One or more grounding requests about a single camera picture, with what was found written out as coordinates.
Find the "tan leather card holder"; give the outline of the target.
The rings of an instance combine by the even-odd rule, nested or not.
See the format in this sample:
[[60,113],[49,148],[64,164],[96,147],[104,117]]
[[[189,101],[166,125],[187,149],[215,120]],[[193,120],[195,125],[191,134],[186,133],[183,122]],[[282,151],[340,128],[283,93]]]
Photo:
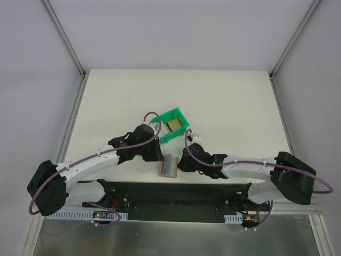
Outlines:
[[177,178],[178,157],[173,154],[164,155],[164,161],[161,164],[159,175],[166,178]]

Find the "green plastic bin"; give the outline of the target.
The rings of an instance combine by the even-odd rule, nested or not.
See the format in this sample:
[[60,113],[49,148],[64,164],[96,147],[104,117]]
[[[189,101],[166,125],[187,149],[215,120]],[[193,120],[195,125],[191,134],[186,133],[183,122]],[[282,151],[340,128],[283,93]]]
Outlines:
[[158,135],[160,144],[183,136],[190,125],[179,108],[174,108],[159,117],[161,119],[161,130]]

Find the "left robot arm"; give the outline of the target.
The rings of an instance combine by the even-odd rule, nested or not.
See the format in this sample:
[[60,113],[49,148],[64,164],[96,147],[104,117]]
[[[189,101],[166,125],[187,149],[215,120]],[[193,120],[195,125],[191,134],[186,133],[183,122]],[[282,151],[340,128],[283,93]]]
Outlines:
[[27,191],[31,196],[29,214],[46,217],[65,205],[103,207],[113,210],[117,195],[104,179],[89,183],[81,180],[140,156],[146,162],[162,162],[159,131],[142,123],[132,132],[115,137],[103,147],[79,159],[54,164],[42,162],[30,180]]

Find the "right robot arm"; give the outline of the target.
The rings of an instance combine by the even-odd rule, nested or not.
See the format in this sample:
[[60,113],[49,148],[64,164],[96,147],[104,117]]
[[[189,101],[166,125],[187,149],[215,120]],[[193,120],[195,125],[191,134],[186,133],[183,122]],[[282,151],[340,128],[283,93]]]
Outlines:
[[197,143],[183,149],[177,167],[183,172],[197,171],[212,179],[260,180],[260,183],[248,184],[240,196],[241,207],[248,211],[266,201],[284,198],[299,205],[309,205],[314,179],[292,168],[316,175],[313,168],[285,151],[276,157],[245,159],[226,154],[210,155]]

